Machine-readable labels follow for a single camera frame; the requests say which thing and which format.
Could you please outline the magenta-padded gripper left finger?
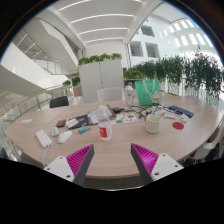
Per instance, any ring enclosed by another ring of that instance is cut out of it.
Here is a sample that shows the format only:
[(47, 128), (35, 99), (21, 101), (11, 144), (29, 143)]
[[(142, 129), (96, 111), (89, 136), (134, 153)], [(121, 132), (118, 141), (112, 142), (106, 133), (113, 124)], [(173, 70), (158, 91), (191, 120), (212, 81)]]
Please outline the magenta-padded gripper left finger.
[(94, 145), (90, 144), (67, 157), (57, 157), (44, 170), (82, 186), (93, 156)]

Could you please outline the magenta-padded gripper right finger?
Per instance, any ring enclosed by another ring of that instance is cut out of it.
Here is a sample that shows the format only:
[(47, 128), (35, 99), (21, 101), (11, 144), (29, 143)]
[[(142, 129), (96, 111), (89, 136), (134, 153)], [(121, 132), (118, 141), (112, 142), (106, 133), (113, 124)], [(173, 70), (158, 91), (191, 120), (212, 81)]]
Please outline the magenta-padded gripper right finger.
[(166, 153), (157, 154), (143, 146), (132, 143), (131, 155), (144, 185), (159, 180), (183, 168)]

